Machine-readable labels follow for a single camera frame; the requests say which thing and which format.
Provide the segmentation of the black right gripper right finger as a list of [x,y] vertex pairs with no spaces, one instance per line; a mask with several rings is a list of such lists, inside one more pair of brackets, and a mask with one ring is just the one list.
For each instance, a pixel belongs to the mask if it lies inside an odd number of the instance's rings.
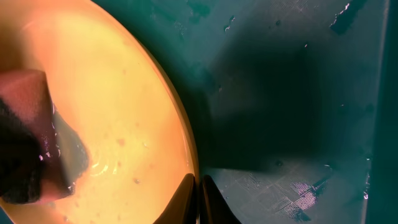
[[241,224],[209,175],[204,175],[200,182],[199,198],[201,224]]

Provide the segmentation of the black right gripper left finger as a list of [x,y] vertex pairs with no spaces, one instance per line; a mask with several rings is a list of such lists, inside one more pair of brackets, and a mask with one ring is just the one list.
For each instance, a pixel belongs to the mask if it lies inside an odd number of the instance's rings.
[[186,174],[165,210],[154,224],[196,224],[196,187],[195,176]]

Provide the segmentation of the yellow plate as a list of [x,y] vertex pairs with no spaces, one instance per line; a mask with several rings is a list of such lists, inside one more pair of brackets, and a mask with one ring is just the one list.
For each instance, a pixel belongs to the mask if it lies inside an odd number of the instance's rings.
[[91,1],[2,1],[1,74],[46,75],[88,168],[71,196],[1,208],[14,223],[154,223],[198,171],[190,125],[167,75]]

